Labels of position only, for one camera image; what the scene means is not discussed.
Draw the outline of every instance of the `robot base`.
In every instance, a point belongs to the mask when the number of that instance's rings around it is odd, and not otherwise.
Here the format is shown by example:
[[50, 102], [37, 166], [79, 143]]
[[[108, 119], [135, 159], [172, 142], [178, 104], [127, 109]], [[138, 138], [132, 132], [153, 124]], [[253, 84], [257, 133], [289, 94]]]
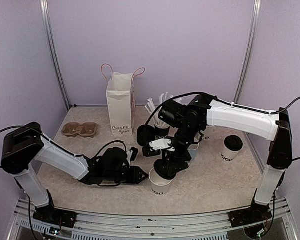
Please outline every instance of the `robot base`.
[[53, 213], [54, 217], [45, 217], [44, 215], [40, 214], [36, 211], [33, 214], [33, 219], [42, 221], [44, 223], [53, 224], [57, 226], [62, 226], [66, 228], [73, 229], [75, 226], [77, 214], [74, 211], [67, 211], [61, 209], [54, 209]]
[[36, 207], [33, 214], [33, 219], [42, 221], [44, 223], [57, 225], [59, 227], [73, 229], [77, 219], [77, 214], [74, 211], [55, 208], [54, 201], [48, 190], [47, 193], [49, 196], [49, 205], [39, 208]]
[[259, 223], [265, 221], [267, 218], [271, 219], [272, 214], [269, 207], [267, 208], [268, 210], [263, 214], [256, 214], [256, 212], [252, 211], [250, 207], [229, 212], [231, 227], [236, 228], [249, 224]]

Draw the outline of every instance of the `paper cup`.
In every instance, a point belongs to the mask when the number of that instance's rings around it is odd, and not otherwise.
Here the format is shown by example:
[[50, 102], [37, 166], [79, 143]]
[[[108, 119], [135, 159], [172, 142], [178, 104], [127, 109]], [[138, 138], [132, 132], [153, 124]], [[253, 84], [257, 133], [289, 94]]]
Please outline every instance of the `paper cup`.
[[155, 132], [155, 139], [164, 139], [166, 136], [169, 135], [170, 126], [159, 126], [154, 124], [154, 132]]
[[202, 140], [209, 140], [211, 137], [211, 134], [213, 133], [213, 126], [206, 126], [206, 129], [202, 132], [203, 138]]
[[[199, 142], [199, 138], [196, 136], [194, 138], [194, 141], [197, 143]], [[189, 154], [191, 156], [191, 161], [189, 163], [192, 163], [193, 160], [195, 160], [197, 154], [198, 154], [198, 149], [200, 147], [200, 143], [198, 144], [191, 144], [188, 148]]]
[[166, 194], [173, 181], [173, 179], [167, 180], [160, 177], [154, 168], [152, 168], [149, 172], [149, 180], [151, 182], [152, 191], [158, 195]]
[[236, 135], [227, 136], [224, 140], [221, 157], [226, 162], [231, 162], [243, 147], [243, 142], [240, 137]]

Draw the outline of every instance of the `cable tie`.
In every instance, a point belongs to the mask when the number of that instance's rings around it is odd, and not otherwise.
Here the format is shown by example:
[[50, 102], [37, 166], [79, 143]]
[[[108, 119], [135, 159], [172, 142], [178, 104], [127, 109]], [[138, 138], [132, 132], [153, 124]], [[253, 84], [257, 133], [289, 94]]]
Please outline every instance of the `cable tie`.
[[272, 113], [276, 113], [276, 111], [274, 111], [274, 110], [269, 110], [268, 113], [269, 113], [269, 116], [272, 116], [272, 115], [273, 115]]

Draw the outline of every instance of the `cup lid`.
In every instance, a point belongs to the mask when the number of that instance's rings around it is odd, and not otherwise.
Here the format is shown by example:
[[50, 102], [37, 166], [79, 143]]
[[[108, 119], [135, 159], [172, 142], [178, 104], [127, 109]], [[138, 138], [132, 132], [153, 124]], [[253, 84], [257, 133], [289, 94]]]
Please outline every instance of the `cup lid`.
[[242, 149], [244, 143], [241, 138], [236, 135], [227, 136], [224, 140], [224, 145], [231, 151], [237, 152]]

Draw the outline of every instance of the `black cup lid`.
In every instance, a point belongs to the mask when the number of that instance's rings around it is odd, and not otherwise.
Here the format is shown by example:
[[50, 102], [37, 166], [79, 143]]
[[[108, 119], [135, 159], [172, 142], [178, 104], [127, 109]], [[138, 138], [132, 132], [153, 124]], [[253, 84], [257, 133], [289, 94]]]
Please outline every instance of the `black cup lid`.
[[155, 128], [150, 125], [141, 125], [137, 130], [136, 141], [141, 147], [145, 147], [156, 138]]
[[236, 135], [227, 136], [224, 140], [224, 145], [231, 151], [237, 152], [242, 149], [244, 143], [241, 138]]

